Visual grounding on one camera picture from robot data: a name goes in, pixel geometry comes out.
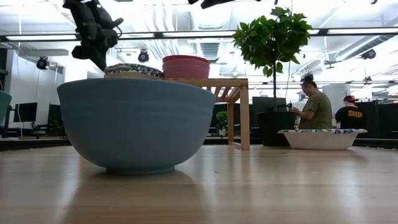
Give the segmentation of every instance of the black plant pot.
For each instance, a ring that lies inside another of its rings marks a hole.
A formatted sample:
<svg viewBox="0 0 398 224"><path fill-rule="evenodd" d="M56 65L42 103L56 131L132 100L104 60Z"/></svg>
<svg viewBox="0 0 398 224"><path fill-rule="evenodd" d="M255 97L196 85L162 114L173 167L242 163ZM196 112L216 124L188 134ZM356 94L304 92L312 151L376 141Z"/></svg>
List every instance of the black plant pot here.
<svg viewBox="0 0 398 224"><path fill-rule="evenodd" d="M278 134L282 129L294 129L297 115L292 112L256 113L264 146L289 146L284 134Z"/></svg>

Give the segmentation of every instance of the desk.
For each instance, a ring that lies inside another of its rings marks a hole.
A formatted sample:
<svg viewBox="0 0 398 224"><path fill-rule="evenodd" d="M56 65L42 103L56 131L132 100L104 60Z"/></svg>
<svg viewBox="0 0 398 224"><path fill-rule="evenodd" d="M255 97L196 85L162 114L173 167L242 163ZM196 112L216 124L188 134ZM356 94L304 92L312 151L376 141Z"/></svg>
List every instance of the desk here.
<svg viewBox="0 0 398 224"><path fill-rule="evenodd" d="M2 224L397 223L398 153L202 146L164 174L109 176L72 147L0 152Z"/></svg>

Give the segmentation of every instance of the person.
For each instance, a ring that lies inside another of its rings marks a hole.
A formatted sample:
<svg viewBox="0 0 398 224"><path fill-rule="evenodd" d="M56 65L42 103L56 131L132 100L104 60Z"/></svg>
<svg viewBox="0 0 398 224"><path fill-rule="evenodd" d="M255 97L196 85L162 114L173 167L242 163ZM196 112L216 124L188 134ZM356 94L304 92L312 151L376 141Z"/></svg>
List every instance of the person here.
<svg viewBox="0 0 398 224"><path fill-rule="evenodd" d="M355 106L355 97L344 97L345 107L337 111L336 122L340 123L340 129L364 129L366 118L361 109Z"/></svg>
<svg viewBox="0 0 398 224"><path fill-rule="evenodd" d="M331 103L326 94L322 93L312 76L305 77L302 84L303 92L309 96L303 111L292 107L291 112L297 113L301 119L299 129L330 129L331 128Z"/></svg>

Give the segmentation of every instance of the red cap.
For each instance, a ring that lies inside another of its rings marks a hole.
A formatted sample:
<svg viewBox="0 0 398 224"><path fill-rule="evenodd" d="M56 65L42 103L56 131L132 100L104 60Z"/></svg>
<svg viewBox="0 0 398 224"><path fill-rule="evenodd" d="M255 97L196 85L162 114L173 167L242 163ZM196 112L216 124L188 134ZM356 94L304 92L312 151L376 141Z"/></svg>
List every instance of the red cap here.
<svg viewBox="0 0 398 224"><path fill-rule="evenodd" d="M349 103L354 103L356 101L355 96L346 96L343 101L347 101Z"/></svg>

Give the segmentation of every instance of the pink bowl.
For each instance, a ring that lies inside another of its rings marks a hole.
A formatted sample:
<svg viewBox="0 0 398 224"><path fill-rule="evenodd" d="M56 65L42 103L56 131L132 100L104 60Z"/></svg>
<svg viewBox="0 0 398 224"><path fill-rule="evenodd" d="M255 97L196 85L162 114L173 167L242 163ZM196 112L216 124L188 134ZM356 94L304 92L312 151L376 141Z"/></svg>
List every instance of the pink bowl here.
<svg viewBox="0 0 398 224"><path fill-rule="evenodd" d="M194 59L176 59L163 63L164 78L208 78L210 64Z"/></svg>
<svg viewBox="0 0 398 224"><path fill-rule="evenodd" d="M194 59L194 60L199 60L202 62L206 62L208 64L210 64L210 62L205 59L205 58L201 58L201 57L196 57L196 56L190 56L190 55L171 55L171 56L167 56L163 58L163 63L169 62L171 60L178 60L178 59Z"/></svg>

